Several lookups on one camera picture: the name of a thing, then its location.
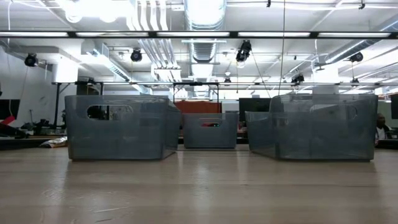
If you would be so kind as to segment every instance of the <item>clear plastic bin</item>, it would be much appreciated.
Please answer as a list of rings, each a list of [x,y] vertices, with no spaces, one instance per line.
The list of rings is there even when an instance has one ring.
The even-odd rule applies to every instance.
[[[234,149],[238,118],[237,113],[183,114],[185,148]]]
[[[180,111],[166,96],[66,96],[70,159],[163,159],[177,150]]]
[[[284,95],[270,113],[246,113],[249,147],[277,159],[371,160],[376,95]]]

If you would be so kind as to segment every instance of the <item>track light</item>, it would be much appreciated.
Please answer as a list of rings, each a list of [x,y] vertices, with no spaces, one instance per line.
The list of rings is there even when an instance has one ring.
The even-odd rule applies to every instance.
[[[292,81],[291,81],[291,83],[294,83],[294,86],[296,86],[296,85],[298,85],[298,84],[300,84],[300,83],[302,83],[302,82],[304,82],[304,76],[303,76],[303,74],[298,74],[297,76],[295,76],[295,77],[292,77]]]
[[[351,81],[349,81],[350,83],[359,83],[358,78],[353,78]]]
[[[133,62],[140,62],[142,60],[141,49],[134,49],[130,58]]]
[[[239,67],[241,68],[244,67],[244,62],[250,56],[250,51],[251,51],[250,40],[244,40],[240,49],[238,50],[238,53],[236,54],[236,61]]]
[[[25,58],[25,65],[28,67],[36,67],[37,62],[39,61],[37,60],[35,53],[29,53],[28,56]]]
[[[360,62],[363,60],[363,54],[358,52],[348,59],[350,62]]]
[[[226,77],[224,82],[225,83],[231,83],[231,78],[230,77]]]

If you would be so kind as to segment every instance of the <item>cable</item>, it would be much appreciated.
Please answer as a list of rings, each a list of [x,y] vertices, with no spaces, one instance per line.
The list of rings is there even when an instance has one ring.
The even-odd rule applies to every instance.
[[[280,79],[279,79],[279,87],[278,87],[278,96],[280,93],[280,85],[282,84],[282,77],[283,77],[283,68],[284,68],[284,51],[285,51],[285,25],[286,25],[286,0],[284,0],[284,35],[282,37],[282,58],[280,61]]]
[[[263,84],[264,87],[266,88],[266,91],[267,91],[267,94],[268,94],[269,98],[271,98],[271,95],[270,95],[269,92],[268,92],[267,86],[266,86],[266,84],[264,83],[264,79],[262,78],[262,75],[261,75],[261,72],[260,72],[260,68],[259,68],[259,66],[258,66],[258,64],[257,64],[257,61],[256,61],[256,58],[255,58],[255,56],[254,56],[253,50],[251,50],[251,54],[253,55],[254,63],[256,64],[257,71],[259,72],[259,75],[260,75],[260,77],[261,77],[262,84]]]
[[[353,73],[353,80],[354,80],[355,79],[355,76],[354,76],[354,62],[351,62],[351,71]]]
[[[236,61],[236,93],[238,93],[238,61]]]
[[[25,92],[25,84],[26,84],[26,78],[27,78],[27,72],[28,72],[28,70],[29,70],[29,67],[28,66],[26,66],[26,73],[25,73],[25,79],[24,79],[24,84],[23,84],[23,86],[22,86],[22,92],[21,92],[21,101],[22,101],[22,97],[24,96],[24,92]]]
[[[10,19],[10,7],[14,2],[11,1],[8,4],[8,9],[7,9],[7,17],[8,17],[8,30],[11,30],[11,19]],[[7,39],[7,45],[10,45],[10,38]]]

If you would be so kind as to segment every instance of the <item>table surface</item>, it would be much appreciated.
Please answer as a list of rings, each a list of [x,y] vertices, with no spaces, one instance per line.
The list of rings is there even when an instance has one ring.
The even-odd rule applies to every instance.
[[[397,165],[397,151],[380,149],[372,162],[275,161],[248,151],[71,162],[66,148],[0,151],[0,220],[397,223]]]

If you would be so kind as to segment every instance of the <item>red object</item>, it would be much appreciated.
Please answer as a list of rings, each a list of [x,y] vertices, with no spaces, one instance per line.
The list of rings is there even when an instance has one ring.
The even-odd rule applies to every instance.
[[[8,125],[8,124],[10,124],[13,121],[15,121],[15,117],[14,116],[9,116],[8,118],[6,118],[3,121],[1,121],[0,124]]]
[[[175,102],[174,105],[181,111],[181,113],[220,113],[221,103],[213,103],[206,101],[180,101]]]

